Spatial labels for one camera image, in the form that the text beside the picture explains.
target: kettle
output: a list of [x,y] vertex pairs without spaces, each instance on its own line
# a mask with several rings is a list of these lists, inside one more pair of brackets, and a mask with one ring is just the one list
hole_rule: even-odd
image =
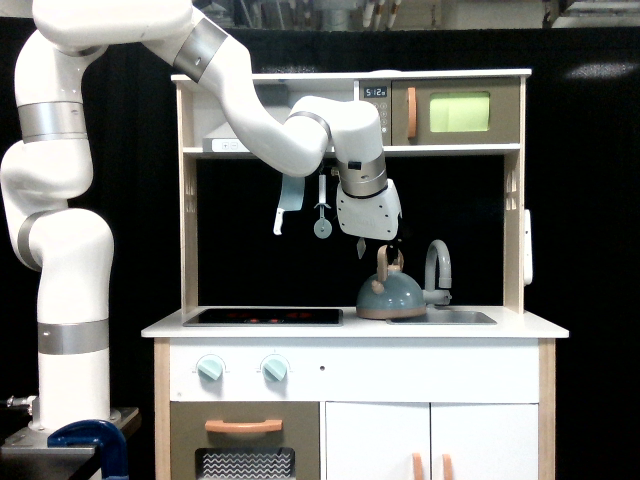
[[402,273],[404,257],[400,250],[389,265],[387,246],[378,250],[378,272],[370,276],[356,301],[356,314],[361,318],[385,320],[424,315],[427,305],[420,285],[406,273]]

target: black induction cooktop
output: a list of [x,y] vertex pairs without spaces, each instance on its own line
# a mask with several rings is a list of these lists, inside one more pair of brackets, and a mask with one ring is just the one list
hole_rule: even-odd
[[339,308],[208,308],[184,323],[186,327],[342,325]]

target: blue clamp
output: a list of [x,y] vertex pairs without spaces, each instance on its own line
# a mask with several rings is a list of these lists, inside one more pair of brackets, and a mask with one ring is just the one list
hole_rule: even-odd
[[50,448],[73,445],[99,447],[104,480],[129,480],[127,441],[113,423],[105,420],[82,420],[56,430],[47,439],[47,446]]

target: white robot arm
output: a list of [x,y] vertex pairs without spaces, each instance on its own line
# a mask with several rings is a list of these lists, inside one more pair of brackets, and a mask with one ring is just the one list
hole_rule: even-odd
[[190,0],[34,0],[38,27],[16,65],[23,140],[0,168],[13,249],[42,270],[38,293],[40,425],[53,431],[107,419],[108,290],[113,238],[98,215],[67,208],[93,171],[81,80],[113,43],[143,42],[220,101],[238,138],[275,169],[314,172],[332,142],[338,215],[356,236],[391,240],[400,202],[387,179],[377,111],[363,102],[307,97],[284,124],[255,93],[249,53]]

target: gray faucet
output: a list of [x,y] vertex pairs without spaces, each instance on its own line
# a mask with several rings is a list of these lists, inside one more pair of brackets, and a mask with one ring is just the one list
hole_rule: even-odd
[[442,240],[434,240],[427,250],[422,295],[427,305],[449,305],[449,290],[436,290],[436,264],[440,268],[438,286],[441,289],[451,288],[451,258],[449,249]]

